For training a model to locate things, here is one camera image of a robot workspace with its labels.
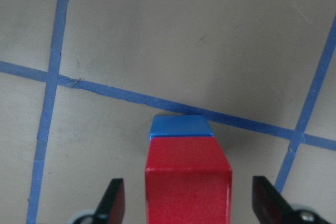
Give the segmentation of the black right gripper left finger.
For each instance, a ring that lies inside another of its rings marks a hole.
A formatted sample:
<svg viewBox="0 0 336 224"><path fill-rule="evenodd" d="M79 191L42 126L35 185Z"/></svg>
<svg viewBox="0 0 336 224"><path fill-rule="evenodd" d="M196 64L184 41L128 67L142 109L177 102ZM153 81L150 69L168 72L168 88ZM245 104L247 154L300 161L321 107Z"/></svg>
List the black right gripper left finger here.
<svg viewBox="0 0 336 224"><path fill-rule="evenodd" d="M125 194L123 178L114 178L107 187L93 214L92 223L118 224L123 222Z"/></svg>

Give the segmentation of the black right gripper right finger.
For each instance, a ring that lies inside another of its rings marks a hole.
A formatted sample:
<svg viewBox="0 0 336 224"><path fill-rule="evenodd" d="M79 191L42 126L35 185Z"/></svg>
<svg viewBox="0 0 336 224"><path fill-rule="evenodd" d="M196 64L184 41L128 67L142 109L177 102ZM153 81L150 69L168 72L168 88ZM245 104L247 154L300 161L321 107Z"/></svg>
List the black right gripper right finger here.
<svg viewBox="0 0 336 224"><path fill-rule="evenodd" d="M252 207L259 223L304 223L265 176L253 177Z"/></svg>

